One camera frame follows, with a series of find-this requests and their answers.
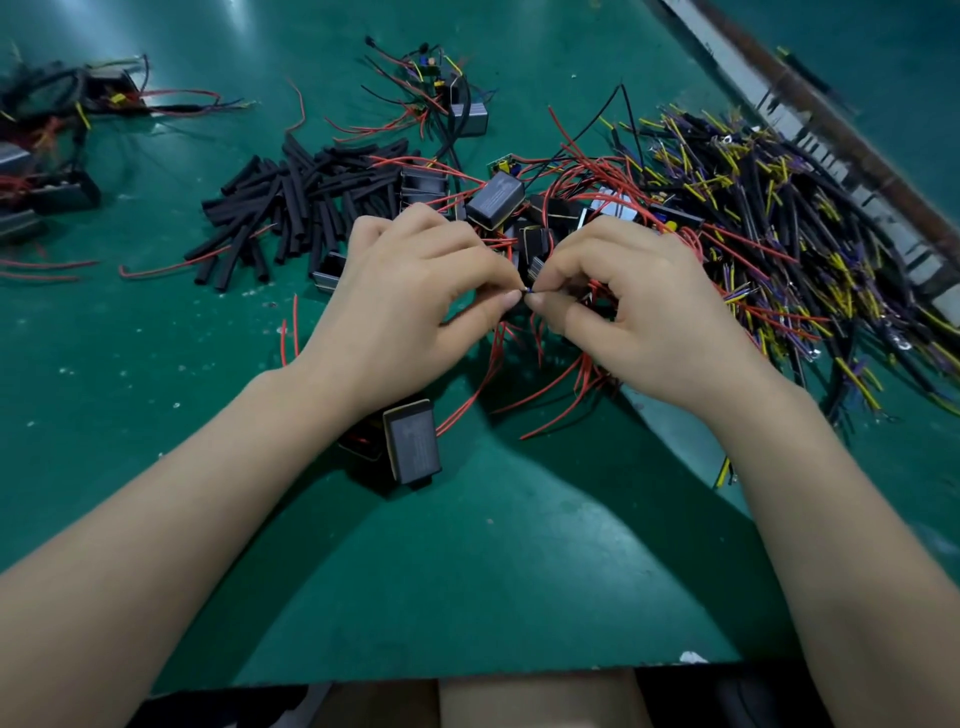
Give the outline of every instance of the electronic component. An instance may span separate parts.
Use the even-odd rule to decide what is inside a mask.
[[[313,284],[321,291],[333,293],[337,289],[337,283],[340,282],[340,276],[344,274],[346,266],[347,257],[345,255],[330,251],[320,264],[320,270],[314,271]]]
[[[533,285],[537,276],[540,275],[540,271],[543,270],[543,265],[543,259],[539,256],[530,260],[530,265],[527,267],[527,280],[530,282],[530,285]]]
[[[419,400],[383,413],[387,455],[394,479],[410,485],[439,473],[440,450],[433,420],[433,402]]]
[[[495,230],[523,202],[523,182],[497,172],[467,203],[467,218],[484,230]]]
[[[495,175],[497,172],[506,172],[509,175],[514,164],[516,164],[516,162],[514,161],[513,155],[507,155],[506,157],[501,157],[500,159],[494,159],[487,165],[487,176],[493,177],[493,175]]]
[[[459,129],[464,117],[463,104],[451,104],[450,112],[453,114],[454,129]],[[467,124],[460,132],[460,136],[483,136],[487,133],[487,124],[490,116],[487,114],[487,107],[482,101],[474,101],[470,104],[470,113],[467,118]]]
[[[31,209],[10,213],[0,210],[0,243],[19,243],[46,231],[46,222]]]
[[[424,203],[439,209],[446,202],[448,185],[449,176],[443,172],[404,168],[400,174],[400,207]]]
[[[383,418],[373,414],[351,427],[337,440],[337,445],[372,463],[383,457],[387,448],[383,435]]]
[[[674,209],[673,207],[665,207],[663,205],[648,205],[647,207],[662,223],[673,222],[677,223],[677,225],[687,225],[691,228],[700,228],[700,226],[706,222],[706,220],[704,220],[702,217],[691,215],[688,212],[682,212],[681,210]],[[643,222],[639,218],[637,218],[637,221],[640,223]]]
[[[34,156],[8,141],[0,141],[0,175],[21,177],[34,164]]]
[[[550,251],[550,233],[539,225],[523,228],[520,231],[520,274],[530,267],[535,257],[546,259]]]
[[[23,196],[24,204],[41,215],[92,209],[100,205],[100,188],[83,170],[37,178]]]

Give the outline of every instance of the wire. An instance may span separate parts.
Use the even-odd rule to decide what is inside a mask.
[[[0,278],[4,279],[13,279],[13,280],[33,280],[35,282],[71,282],[74,280],[80,280],[80,276],[31,276],[23,273],[8,273],[7,271],[0,271]]]
[[[297,301],[298,296],[294,294],[294,356],[300,356],[300,334],[297,330]]]
[[[280,325],[280,366],[287,365],[287,320]]]
[[[88,265],[97,265],[99,262],[99,260],[74,260],[66,263],[21,263],[19,260],[0,258],[0,265],[9,268],[37,268],[51,271],[63,268],[85,268]]]
[[[527,432],[527,434],[522,435],[520,437],[520,440],[529,440],[531,437],[536,437],[537,435],[541,434],[545,430],[549,429],[550,427],[558,423],[560,420],[562,420],[564,417],[566,417],[568,414],[570,414],[573,410],[575,410],[577,408],[577,405],[580,404],[581,400],[583,400],[584,396],[590,390],[590,372],[589,372],[589,366],[587,366],[587,363],[590,361],[590,359],[589,359],[589,356],[587,356],[586,354],[581,354],[581,356],[584,358],[584,362],[585,362],[585,365],[581,367],[581,370],[583,372],[584,386],[580,390],[580,394],[577,395],[577,399],[575,399],[567,409],[565,409],[563,412],[557,415],[557,417],[553,418],[546,425],[541,425],[537,429]]]
[[[284,129],[285,132],[289,133],[289,132],[294,132],[295,130],[299,129],[301,126],[303,126],[306,123],[306,107],[303,105],[303,94],[300,93],[300,89],[297,88],[297,85],[290,80],[289,76],[286,76],[284,78],[286,78],[287,83],[297,92],[297,98],[300,100],[300,121],[298,121],[293,126],[289,126],[286,129]]]
[[[492,415],[498,415],[498,414],[500,414],[501,412],[509,412],[510,410],[515,409],[515,408],[517,408],[517,407],[520,407],[522,404],[526,404],[527,402],[533,401],[533,400],[535,400],[537,397],[539,397],[540,395],[543,395],[543,394],[545,394],[546,392],[549,392],[549,391],[550,391],[551,389],[553,389],[557,384],[560,384],[560,382],[562,382],[564,379],[566,379],[567,375],[569,375],[570,372],[573,371],[574,367],[577,367],[577,366],[580,366],[581,364],[583,364],[583,358],[584,358],[584,355],[581,354],[581,355],[578,356],[576,359],[574,359],[574,360],[573,360],[573,363],[572,363],[569,367],[566,368],[566,371],[565,371],[563,374],[561,374],[561,375],[558,376],[556,379],[554,379],[552,382],[550,382],[549,384],[547,384],[545,387],[543,387],[543,389],[539,390],[538,392],[535,392],[534,394],[530,395],[529,397],[523,398],[523,399],[520,400],[520,401],[515,401],[513,404],[508,404],[508,405],[505,406],[505,407],[500,407],[499,409],[494,409],[493,412],[491,412],[491,414],[492,414]]]
[[[274,224],[275,223],[271,223],[270,225],[263,226],[262,228],[260,228],[260,230],[251,233],[251,237],[259,237],[264,232],[272,228]],[[218,248],[217,250],[212,251],[210,253],[199,255],[198,257],[191,258],[190,260],[185,260],[183,263],[168,265],[165,268],[155,268],[152,271],[140,271],[139,273],[131,273],[130,271],[127,270],[127,266],[120,265],[120,266],[117,266],[117,273],[119,273],[120,278],[123,278],[123,279],[140,279],[140,278],[147,278],[149,276],[158,276],[162,273],[170,273],[172,271],[179,270],[180,268],[186,268],[187,266],[193,265],[194,263],[199,263],[201,260],[207,260],[209,257],[214,257],[215,255],[219,255],[220,253],[224,253],[229,249],[230,249],[230,245],[225,245],[223,248]]]
[[[716,479],[713,481],[713,488],[720,489],[723,488],[727,483],[727,475],[730,473],[730,458],[724,457],[723,465],[720,468],[720,473],[717,474]]]

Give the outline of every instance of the red wire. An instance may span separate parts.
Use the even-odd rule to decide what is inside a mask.
[[[287,365],[287,320],[280,325],[280,365]]]
[[[476,182],[481,186],[486,184],[486,182],[484,182],[483,180],[478,180],[477,178],[471,177],[470,175],[465,175],[463,172],[460,172],[459,170],[456,170],[453,167],[443,164],[442,162],[437,161],[435,159],[428,159],[426,157],[397,157],[397,158],[387,159],[384,157],[375,157],[373,155],[371,155],[370,158],[379,160],[379,162],[373,166],[374,169],[376,167],[382,167],[385,164],[395,164],[399,167],[411,167],[413,169],[423,169],[422,164],[412,164],[412,163],[408,164],[406,162],[401,161],[402,159],[414,159],[417,161],[431,162],[432,167],[430,168],[445,172],[448,175],[453,175],[454,177],[460,177],[464,180],[470,180],[471,182]]]
[[[18,260],[6,260],[5,258],[0,258],[0,265],[6,265],[10,268],[43,268],[46,270],[84,268],[88,265],[97,265],[99,262],[99,260],[75,260],[67,263],[21,263]]]
[[[511,409],[515,409],[516,407],[520,407],[522,404],[526,404],[526,403],[529,402],[529,401],[533,401],[533,400],[535,400],[537,397],[539,397],[540,395],[545,394],[546,392],[549,392],[549,391],[550,391],[551,389],[553,389],[557,384],[560,384],[560,382],[562,382],[564,379],[566,379],[567,375],[569,375],[570,372],[573,371],[573,368],[574,368],[574,367],[576,367],[576,366],[578,366],[578,365],[580,365],[580,364],[583,364],[583,359],[584,359],[584,355],[583,355],[583,354],[580,354],[580,356],[578,356],[576,359],[574,359],[574,360],[573,360],[573,363],[572,363],[569,367],[566,368],[566,371],[565,371],[563,374],[561,374],[561,375],[558,376],[556,379],[554,379],[552,382],[550,382],[549,384],[547,384],[547,385],[546,385],[545,387],[543,387],[543,389],[541,389],[539,392],[535,392],[534,394],[530,395],[529,397],[525,397],[525,398],[523,398],[523,399],[520,400],[520,401],[515,401],[513,404],[508,404],[506,407],[500,407],[499,409],[494,409],[493,412],[491,412],[491,414],[492,414],[492,415],[498,415],[498,414],[500,414],[501,412],[508,412],[508,411],[511,410]]]
[[[299,129],[301,126],[303,126],[306,123],[306,107],[303,105],[303,94],[300,93],[300,89],[297,88],[297,85],[294,82],[292,82],[289,77],[286,77],[286,78],[287,78],[287,83],[293,87],[293,89],[297,92],[297,98],[300,99],[300,121],[298,121],[293,126],[287,127],[286,129],[284,129],[285,132],[292,132]]]
[[[483,381],[480,382],[480,386],[477,387],[477,390],[473,393],[472,397],[461,404],[452,415],[446,418],[440,424],[440,426],[437,427],[437,437],[440,437],[447,432],[451,427],[456,425],[465,414],[467,414],[467,411],[477,401],[477,398],[480,396],[480,393],[483,391],[484,387],[486,387],[490,380],[493,379],[497,372],[500,371],[500,360],[503,353],[504,326],[505,325],[502,323],[497,325],[497,328],[493,332],[493,344],[490,349],[490,365],[487,367],[487,373],[484,375]]]
[[[775,251],[773,248],[768,248],[767,246],[761,245],[755,240],[751,240],[750,238],[737,235],[735,232],[726,231],[723,228],[717,228],[715,225],[711,225],[710,223],[704,223],[704,227],[710,228],[712,231],[719,232],[722,235],[729,235],[734,240],[739,240],[741,243],[744,243],[745,245],[752,245],[755,248],[761,249],[765,253],[769,253],[770,255],[774,255],[775,257],[783,258],[784,260],[789,260],[791,263],[800,262],[795,257],[791,257],[790,255],[787,255],[786,253],[781,253],[780,251]]]
[[[297,294],[294,294],[294,356],[300,356],[300,336],[297,330]]]
[[[274,226],[273,223],[271,223],[270,225],[265,225],[262,228],[260,228],[260,230],[251,234],[251,237],[257,237],[258,235],[262,235],[264,232],[266,232],[273,226]],[[117,266],[117,273],[120,274],[120,278],[124,278],[124,279],[139,279],[139,278],[146,278],[148,276],[156,276],[161,273],[176,271],[179,268],[185,268],[186,266],[193,265],[194,263],[199,263],[201,260],[206,260],[209,257],[214,257],[215,255],[219,255],[220,253],[229,250],[229,248],[230,248],[230,245],[225,245],[223,248],[218,248],[212,253],[207,253],[205,255],[200,255],[198,257],[191,258],[190,260],[185,260],[183,263],[168,265],[166,268],[155,268],[152,271],[140,271],[139,273],[128,273],[127,266],[120,265],[120,266]]]
[[[771,316],[782,316],[783,318],[786,318],[786,319],[797,319],[798,321],[816,321],[821,324],[823,323],[828,324],[830,322],[830,319],[825,316],[802,316],[799,313],[783,313],[782,311],[773,311],[769,308],[761,308],[755,305],[745,305],[744,308],[746,308],[751,313],[766,313]]]
[[[715,237],[713,237],[712,235],[710,235],[710,234],[708,234],[708,233],[703,233],[703,234],[707,236],[707,240],[709,240],[711,243],[713,243],[713,245],[715,245],[715,246],[717,246],[718,248],[722,248],[723,250],[727,251],[727,253],[729,253],[730,255],[732,255],[733,257],[735,257],[737,260],[739,260],[741,263],[743,263],[745,266],[747,266],[750,270],[752,270],[754,273],[756,273],[758,276],[760,276],[763,280],[769,280],[769,279],[770,279],[770,277],[767,276],[767,274],[765,274],[763,271],[761,271],[761,270],[760,270],[759,268],[757,268],[755,265],[752,265],[751,262],[750,262],[749,260],[747,260],[747,258],[745,258],[743,255],[741,255],[741,254],[738,253],[737,251],[735,251],[735,250],[727,247],[726,245],[724,245],[723,243],[721,243],[719,240],[717,240],[717,239],[716,239]]]
[[[541,425],[541,426],[538,427],[537,429],[535,429],[535,430],[533,430],[533,431],[531,431],[531,432],[528,432],[527,434],[521,436],[521,437],[520,437],[520,440],[529,440],[531,437],[534,437],[534,436],[536,436],[536,435],[539,435],[541,432],[543,432],[543,431],[546,430],[547,428],[555,425],[555,424],[558,423],[560,420],[562,420],[564,417],[566,417],[568,414],[570,414],[573,410],[575,410],[575,409],[577,408],[577,405],[580,404],[581,400],[583,400],[584,396],[585,396],[585,395],[587,394],[587,392],[590,390],[590,381],[589,381],[589,380],[590,380],[590,374],[589,374],[589,369],[588,369],[588,370],[587,370],[587,373],[584,375],[584,388],[583,388],[582,390],[580,390],[580,394],[577,395],[577,399],[574,400],[573,403],[570,404],[570,406],[569,406],[567,409],[565,409],[563,412],[561,412],[561,413],[560,413],[557,417],[555,417],[553,420],[551,420],[550,422],[548,422],[546,425]]]
[[[7,273],[6,271],[0,271],[0,278],[13,280],[34,280],[36,282],[53,282],[57,280],[67,282],[80,280],[80,276],[30,276],[23,273]]]

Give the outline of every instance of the yellow wire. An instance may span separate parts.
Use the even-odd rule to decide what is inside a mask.
[[[702,113],[708,119],[708,121],[717,129],[719,129],[721,132],[726,132],[726,133],[731,132],[731,128],[728,127],[726,124],[722,124],[721,122],[717,121],[712,116],[710,116],[706,111],[702,111]]]
[[[954,366],[954,368],[957,370],[957,372],[960,372],[960,359],[958,359],[956,356],[954,356],[954,355],[953,355],[952,353],[950,353],[948,350],[944,349],[944,348],[943,348],[942,346],[940,346],[940,344],[938,344],[936,341],[933,342],[933,348],[936,349],[938,352],[940,352],[943,356],[945,356],[945,357],[949,360],[950,364],[952,364],[952,365]]]
[[[702,194],[700,194],[699,192],[697,192],[697,190],[695,190],[695,189],[693,188],[693,185],[692,185],[692,184],[685,184],[685,185],[684,185],[684,188],[687,189],[687,190],[689,190],[698,200],[700,200],[700,202],[705,203],[705,202],[707,201],[707,198],[704,197],[704,196],[703,196]]]
[[[820,322],[819,322],[819,321],[811,321],[810,323],[813,324],[813,326],[814,326],[818,331],[820,331],[820,333],[822,333],[824,336],[829,336],[830,338],[833,338],[833,333],[832,333],[829,329],[823,328],[822,326],[820,326]]]
[[[464,72],[460,70],[460,66],[457,65],[456,63],[454,63],[453,60],[450,58],[450,56],[444,56],[444,59],[446,60],[447,63],[449,63],[450,65],[453,66],[453,70],[455,70],[455,71],[456,71],[457,73],[459,73],[461,76],[464,75]]]
[[[918,306],[918,308],[921,310],[921,312],[923,313],[923,315],[926,316],[926,318],[928,318],[930,321],[932,321],[932,322],[933,322],[934,324],[936,324],[938,327],[942,328],[944,331],[949,331],[950,333],[960,334],[960,328],[951,326],[951,325],[948,324],[946,321],[944,321],[943,319],[941,319],[939,316],[936,316],[936,315],[930,313],[930,311],[928,311],[928,310],[927,310],[926,308],[924,308],[923,306]]]
[[[720,474],[717,475],[717,479],[713,481],[714,488],[723,488],[724,484],[727,482],[727,473],[730,472],[730,458],[725,457],[723,459],[723,466],[720,468]]]
[[[875,375],[873,372],[870,371],[870,368],[869,368],[869,367],[864,367],[864,368],[863,368],[863,373],[864,373],[865,375],[867,375],[867,379],[870,380],[870,383],[875,386],[875,388],[878,390],[878,392],[882,392],[882,391],[883,391],[883,385],[880,384],[880,380],[877,379],[877,378],[876,378],[876,375]]]
[[[86,118],[86,114],[84,113],[84,107],[80,105],[79,101],[76,104],[74,104],[74,107],[76,107],[77,113],[80,115],[81,121],[84,122],[84,126],[86,127],[86,130],[89,132],[91,129],[93,129],[93,127],[90,126],[90,122]]]
[[[867,389],[866,385],[860,381],[860,378],[851,371],[851,368],[847,366],[847,362],[837,356],[834,361],[837,363],[837,366],[843,370],[843,373],[850,378],[850,381],[856,385],[856,388],[860,390],[860,394],[863,395],[863,399],[875,410],[882,409],[880,403],[876,401],[876,398],[870,394],[870,390]]]
[[[933,401],[935,401],[937,404],[939,404],[941,407],[946,409],[947,412],[949,412],[951,415],[956,415],[957,417],[960,417],[960,409],[957,409],[948,401],[944,400],[942,397],[939,397],[938,395],[930,395],[930,398]]]
[[[707,184],[707,181],[704,179],[704,176],[698,171],[697,177],[700,178],[700,183],[704,186],[704,190],[707,192],[707,196],[710,198],[710,201],[713,203],[713,209],[720,209],[717,206],[717,201],[713,199],[713,193],[710,191],[710,185]]]
[[[770,207],[774,203],[774,181],[770,180],[770,185],[767,187],[767,217],[770,217]]]

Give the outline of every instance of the black wire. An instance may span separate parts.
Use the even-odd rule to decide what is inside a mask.
[[[405,107],[407,104],[410,103],[410,102],[404,103],[404,102],[402,102],[402,101],[394,101],[393,99],[388,99],[386,96],[381,96],[381,95],[378,94],[378,93],[374,93],[373,91],[369,90],[369,89],[368,89],[366,86],[364,86],[363,84],[360,84],[360,87],[363,88],[363,89],[364,89],[367,93],[369,93],[371,96],[375,96],[375,97],[378,98],[380,101],[386,101],[388,104],[396,104],[396,105],[399,106],[399,107]]]
[[[627,87],[620,82],[620,89],[623,91],[623,103],[627,105],[627,115],[630,117],[630,131],[634,135],[634,141],[636,142],[636,153],[640,155],[640,167],[645,168],[647,166],[646,161],[643,159],[643,147],[640,146],[640,137],[636,132],[636,121],[634,119],[634,110],[630,107],[630,96],[627,95]]]
[[[616,94],[619,93],[619,91],[620,91],[620,86],[618,85],[618,86],[613,90],[613,93],[610,95],[610,98],[607,99],[607,103],[604,104],[603,107],[602,107],[599,111],[597,111],[596,115],[595,115],[592,119],[590,119],[589,123],[583,128],[583,130],[582,130],[580,133],[578,133],[576,136],[573,137],[573,141],[576,141],[576,140],[579,139],[581,136],[583,136],[585,133],[587,133],[587,132],[590,131],[590,129],[593,127],[593,125],[597,123],[597,120],[598,120],[601,116],[603,116],[603,112],[607,110],[607,107],[609,107],[610,104],[613,103],[613,99],[616,98]],[[555,154],[553,157],[551,157],[551,158],[548,159],[546,162],[544,162],[543,164],[541,164],[540,167],[538,167],[538,169],[537,169],[537,174],[533,177],[533,179],[530,180],[530,181],[528,181],[526,184],[523,185],[524,191],[526,191],[527,189],[529,189],[531,184],[533,184],[533,183],[536,182],[540,177],[542,177],[542,175],[543,175],[543,170],[547,169],[551,164],[553,164],[555,161],[557,161],[557,159],[558,159],[558,158],[560,157],[560,155],[563,154],[563,153],[564,153],[564,148],[561,147],[561,148],[560,148],[560,151],[558,151],[557,154]]]
[[[441,147],[440,151],[437,152],[436,155],[434,155],[434,157],[437,157],[437,158],[442,157],[442,156],[445,155],[447,152],[449,152],[451,149],[453,149],[453,145],[456,144],[456,143],[457,143],[457,139],[459,139],[459,138],[463,135],[464,129],[467,127],[467,122],[469,121],[469,117],[470,117],[470,101],[471,101],[471,99],[470,99],[470,84],[467,83],[467,77],[466,77],[466,76],[461,76],[461,77],[460,77],[460,80],[464,82],[464,89],[465,89],[465,92],[466,92],[466,94],[467,94],[467,101],[464,103],[464,113],[463,113],[463,115],[460,117],[460,124],[457,125],[456,131],[453,131],[453,132],[449,135],[449,138],[447,139],[447,141],[446,141],[446,143],[444,144],[444,146]],[[450,117],[449,117],[449,119],[450,119],[450,120],[448,120],[448,122],[447,122],[448,125],[449,125],[448,128],[452,128],[452,119],[453,119],[453,104],[452,104],[452,102],[451,102],[451,104],[450,104]]]

